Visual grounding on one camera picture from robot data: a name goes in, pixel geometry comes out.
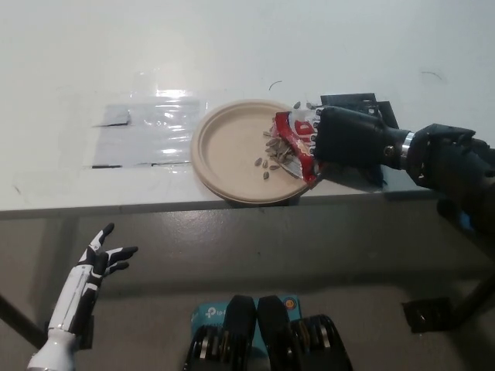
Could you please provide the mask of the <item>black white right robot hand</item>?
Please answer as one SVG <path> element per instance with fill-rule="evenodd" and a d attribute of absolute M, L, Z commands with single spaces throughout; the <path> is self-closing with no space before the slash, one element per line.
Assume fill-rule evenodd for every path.
<path fill-rule="evenodd" d="M 319 111 L 314 157 L 351 167 L 401 167 L 409 132 L 388 127 L 382 119 L 341 107 Z"/>

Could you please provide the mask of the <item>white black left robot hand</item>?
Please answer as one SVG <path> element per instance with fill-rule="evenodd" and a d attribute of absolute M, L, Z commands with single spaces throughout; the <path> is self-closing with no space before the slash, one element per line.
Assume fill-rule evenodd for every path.
<path fill-rule="evenodd" d="M 49 330 L 82 335 L 91 319 L 104 278 L 129 267 L 128 259 L 137 253 L 136 246 L 112 250 L 103 248 L 106 237 L 113 230 L 113 223 L 100 230 L 71 269 L 49 321 Z"/>

